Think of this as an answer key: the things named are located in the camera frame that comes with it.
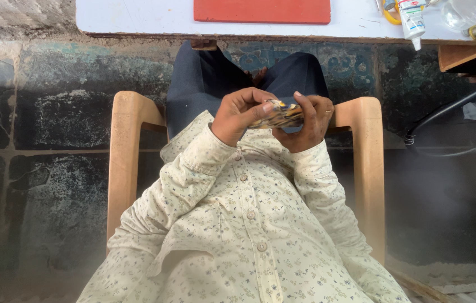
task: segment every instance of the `red board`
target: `red board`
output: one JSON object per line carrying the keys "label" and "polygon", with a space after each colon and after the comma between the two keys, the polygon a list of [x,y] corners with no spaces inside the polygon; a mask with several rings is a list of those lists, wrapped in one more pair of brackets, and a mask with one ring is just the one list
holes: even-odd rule
{"label": "red board", "polygon": [[205,22],[328,24],[330,13],[329,0],[194,0],[193,3],[193,18]]}

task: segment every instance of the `person's right hand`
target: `person's right hand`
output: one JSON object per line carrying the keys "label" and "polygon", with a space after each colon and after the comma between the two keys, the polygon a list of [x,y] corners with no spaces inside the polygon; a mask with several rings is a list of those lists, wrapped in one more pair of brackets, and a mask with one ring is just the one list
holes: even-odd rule
{"label": "person's right hand", "polygon": [[277,99],[274,94],[248,87],[223,97],[212,122],[212,133],[228,146],[236,147],[243,131],[274,110],[265,100]]}
{"label": "person's right hand", "polygon": [[303,152],[322,142],[328,129],[329,119],[335,110],[332,101],[321,96],[306,97],[295,92],[294,100],[302,107],[304,113],[302,130],[292,134],[287,134],[281,128],[272,130],[272,135],[292,154]]}

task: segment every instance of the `black cable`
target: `black cable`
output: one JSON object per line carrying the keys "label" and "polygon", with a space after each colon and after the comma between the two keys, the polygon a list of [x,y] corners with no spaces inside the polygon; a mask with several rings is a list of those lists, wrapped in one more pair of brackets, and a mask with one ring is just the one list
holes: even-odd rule
{"label": "black cable", "polygon": [[469,94],[468,96],[460,99],[459,101],[455,101],[447,106],[441,107],[438,110],[430,113],[426,117],[424,117],[419,123],[412,127],[406,135],[404,136],[404,144],[406,144],[406,147],[411,150],[414,153],[420,154],[420,155],[425,155],[425,156],[431,156],[431,157],[452,157],[452,156],[460,156],[460,155],[466,155],[466,154],[471,154],[476,152],[476,147],[470,148],[468,150],[460,151],[457,153],[452,153],[452,154],[431,154],[431,153],[425,153],[423,151],[420,151],[416,146],[414,145],[416,141],[416,131],[426,124],[430,123],[432,120],[436,119],[437,117],[442,116],[443,114],[449,112],[453,108],[457,108],[460,106],[464,106],[465,104],[469,103],[472,99],[476,98],[476,91]]}

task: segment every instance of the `plastic chair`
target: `plastic chair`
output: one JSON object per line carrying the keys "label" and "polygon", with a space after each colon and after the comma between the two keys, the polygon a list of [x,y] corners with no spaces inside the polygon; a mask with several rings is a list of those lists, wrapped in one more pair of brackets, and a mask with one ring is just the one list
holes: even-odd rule
{"label": "plastic chair", "polygon": [[[107,239],[136,198],[141,128],[167,132],[163,110],[136,92],[117,93],[111,119]],[[355,214],[373,248],[371,255],[383,265],[384,148],[378,99],[361,97],[337,104],[328,133],[346,131],[352,131],[354,141]]]}

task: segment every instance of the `patterned phone case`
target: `patterned phone case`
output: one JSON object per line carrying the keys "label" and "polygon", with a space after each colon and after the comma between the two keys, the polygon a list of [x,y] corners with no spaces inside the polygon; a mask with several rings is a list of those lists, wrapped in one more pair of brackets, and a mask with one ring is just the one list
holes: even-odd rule
{"label": "patterned phone case", "polygon": [[302,107],[297,104],[285,104],[280,100],[269,99],[274,111],[267,117],[250,125],[249,129],[298,127],[304,123]]}

